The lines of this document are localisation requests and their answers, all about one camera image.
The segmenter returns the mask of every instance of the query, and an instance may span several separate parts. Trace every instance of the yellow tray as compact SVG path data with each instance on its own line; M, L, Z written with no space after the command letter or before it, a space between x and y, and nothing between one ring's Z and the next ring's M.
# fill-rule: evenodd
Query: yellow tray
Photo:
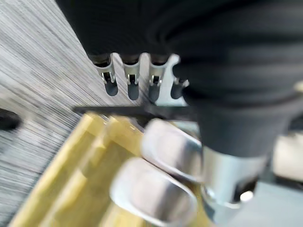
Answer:
M126 118L85 114L13 218L12 227L146 227L119 208L109 187L120 166L140 155L142 133ZM199 209L190 225L208 225L197 185Z

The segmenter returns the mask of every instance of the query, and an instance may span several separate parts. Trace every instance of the shiny metal object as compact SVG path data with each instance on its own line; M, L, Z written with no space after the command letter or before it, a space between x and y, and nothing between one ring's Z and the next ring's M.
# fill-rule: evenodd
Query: shiny metal object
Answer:
M116 77L115 77L115 68L114 68L114 63L113 63L113 58L112 55L110 55L110 64L106 67L98 67L95 65L96 70L98 71L99 75L101 76L104 84L107 84L107 79L106 79L106 74L109 74L110 76L110 81L112 83L115 82Z
M154 86L154 85L157 85L158 87L161 86L166 67L167 67L167 63L165 63L164 65L154 65L150 62L150 68L149 68L150 86Z
M235 157L203 147L203 207L215 223L231 219L255 192L257 178L266 157Z
M189 81L188 81L188 79L184 80L184 81L181 81L180 78L175 77L174 78L174 84L175 85L181 85L182 87L188 87L189 86Z
M154 119L145 128L141 154L171 175L202 182L201 142L169 122Z
M119 207L159 227L184 227L196 216L194 194L142 158L129 159L121 167L110 197Z
M124 67L124 73L125 73L127 84L128 85L131 84L131 81L130 81L131 75L134 75L134 77L135 77L134 84L138 84L139 76L140 76L140 61L138 61L134 65L123 64L123 67Z

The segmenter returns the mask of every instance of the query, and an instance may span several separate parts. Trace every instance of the striped gray floor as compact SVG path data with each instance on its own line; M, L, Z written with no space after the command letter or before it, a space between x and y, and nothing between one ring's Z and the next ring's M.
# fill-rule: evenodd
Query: striped gray floor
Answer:
M141 84L148 59L142 56ZM0 226L11 220L79 120L74 105L135 105L122 63L114 61L119 93L109 97L54 0L0 2L0 108L23 118L0 131Z

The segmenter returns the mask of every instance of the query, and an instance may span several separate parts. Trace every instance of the black fabric cover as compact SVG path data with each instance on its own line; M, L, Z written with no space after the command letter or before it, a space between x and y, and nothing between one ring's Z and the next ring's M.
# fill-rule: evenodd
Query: black fabric cover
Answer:
M57 0L92 61L104 53L176 53L202 142L263 155L302 111L303 2Z

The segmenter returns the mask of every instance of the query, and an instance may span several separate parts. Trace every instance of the metal clip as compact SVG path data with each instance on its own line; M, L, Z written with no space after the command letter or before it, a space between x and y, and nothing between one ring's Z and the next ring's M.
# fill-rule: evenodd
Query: metal clip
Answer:
M150 71L149 71L150 86L154 86L154 85L157 85L158 87L161 86L166 67L167 67L167 64L154 65L150 62Z
M111 59L110 64L106 67L98 67L95 66L99 75L101 76L104 84L107 84L109 81L114 83L116 81L115 77L115 68L113 64L113 60Z
M188 81L188 79L187 80L183 80L183 79L175 77L174 78L174 84L175 85L181 85L182 87L188 87L189 81Z
M140 76L140 62L138 61L134 65L123 64L123 67L127 84L130 85L134 82L134 84L137 85L139 83Z

